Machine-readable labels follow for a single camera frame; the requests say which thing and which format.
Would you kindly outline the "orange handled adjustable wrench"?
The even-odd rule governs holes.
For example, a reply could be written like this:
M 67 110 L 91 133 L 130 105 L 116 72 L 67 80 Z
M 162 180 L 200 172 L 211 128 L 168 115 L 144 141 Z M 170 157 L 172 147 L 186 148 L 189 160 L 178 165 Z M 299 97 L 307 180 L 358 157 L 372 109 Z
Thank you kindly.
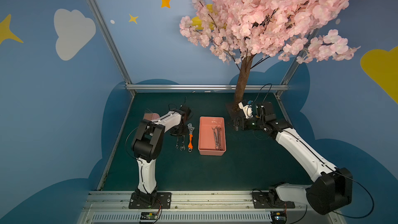
M 192 144 L 192 139 L 193 139 L 193 132 L 195 128 L 192 126 L 191 123 L 187 124 L 188 131 L 189 131 L 189 145 L 188 145 L 188 152 L 193 151 L 193 144 Z

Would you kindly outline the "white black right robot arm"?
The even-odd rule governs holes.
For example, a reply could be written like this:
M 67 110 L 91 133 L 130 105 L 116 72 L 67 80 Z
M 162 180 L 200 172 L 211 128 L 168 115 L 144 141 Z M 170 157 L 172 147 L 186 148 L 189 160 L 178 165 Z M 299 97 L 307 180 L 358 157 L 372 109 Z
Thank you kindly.
M 278 183 L 268 190 L 269 205 L 285 202 L 306 204 L 326 215 L 352 202 L 352 174 L 339 169 L 316 152 L 286 119 L 277 119 L 271 102 L 257 104 L 255 110 L 246 102 L 238 104 L 236 125 L 262 130 L 286 149 L 312 180 L 311 185 Z

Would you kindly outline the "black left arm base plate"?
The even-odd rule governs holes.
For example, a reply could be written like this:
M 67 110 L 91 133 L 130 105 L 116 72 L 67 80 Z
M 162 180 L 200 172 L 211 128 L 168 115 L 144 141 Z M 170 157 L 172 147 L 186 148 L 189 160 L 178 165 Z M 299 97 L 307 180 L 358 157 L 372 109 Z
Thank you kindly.
M 157 192 L 154 191 L 152 194 L 146 194 L 141 191 L 135 191 L 132 193 L 129 209 L 170 209 L 171 207 L 171 192 Z

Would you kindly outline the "large silver combination wrench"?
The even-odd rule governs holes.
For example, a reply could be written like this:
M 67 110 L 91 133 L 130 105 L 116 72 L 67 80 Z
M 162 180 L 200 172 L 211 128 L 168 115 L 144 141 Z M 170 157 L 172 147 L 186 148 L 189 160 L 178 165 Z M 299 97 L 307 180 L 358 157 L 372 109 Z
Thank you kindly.
M 180 151 L 185 151 L 186 150 L 186 146 L 185 146 L 185 135 L 183 135 L 182 136 L 182 144 L 181 144 L 181 146 L 179 147 L 179 149 L 180 149 Z

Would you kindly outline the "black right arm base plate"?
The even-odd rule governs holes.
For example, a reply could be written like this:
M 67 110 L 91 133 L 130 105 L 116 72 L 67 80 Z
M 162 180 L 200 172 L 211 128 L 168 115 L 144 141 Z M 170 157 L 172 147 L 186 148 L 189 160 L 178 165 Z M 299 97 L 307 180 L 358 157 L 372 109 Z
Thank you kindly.
M 253 190 L 251 196 L 254 208 L 295 208 L 293 202 L 282 201 L 275 192 Z

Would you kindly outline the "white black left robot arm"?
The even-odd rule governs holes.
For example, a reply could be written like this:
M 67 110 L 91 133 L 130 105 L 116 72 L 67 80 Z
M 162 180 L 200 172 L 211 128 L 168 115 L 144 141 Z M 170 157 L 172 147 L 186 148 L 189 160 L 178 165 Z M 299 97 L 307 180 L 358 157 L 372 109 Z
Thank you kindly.
M 137 160 L 139 184 L 131 195 L 129 208 L 152 208 L 159 204 L 158 184 L 155 179 L 156 160 L 161 153 L 165 133 L 171 131 L 176 137 L 188 133 L 186 122 L 191 109 L 182 105 L 156 119 L 143 119 L 131 144 L 134 158 Z

